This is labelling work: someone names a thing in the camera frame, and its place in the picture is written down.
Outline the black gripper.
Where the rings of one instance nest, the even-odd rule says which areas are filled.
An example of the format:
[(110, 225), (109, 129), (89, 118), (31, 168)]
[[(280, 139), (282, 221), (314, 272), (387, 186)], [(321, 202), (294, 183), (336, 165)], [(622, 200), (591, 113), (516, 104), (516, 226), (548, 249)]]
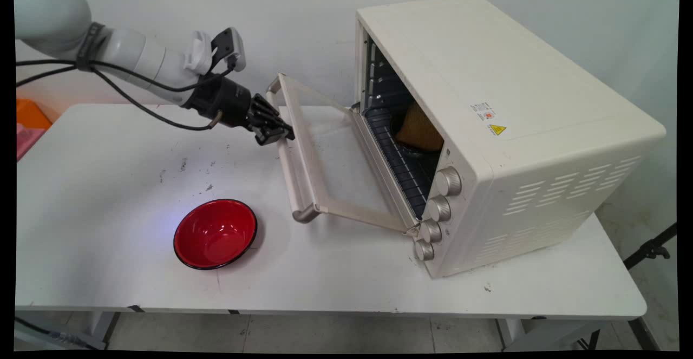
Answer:
[(263, 96), (252, 95), (247, 88), (226, 77), (193, 89), (186, 109), (194, 109), (201, 117), (211, 120), (205, 129), (222, 125), (252, 130), (259, 145), (295, 139), (292, 126)]

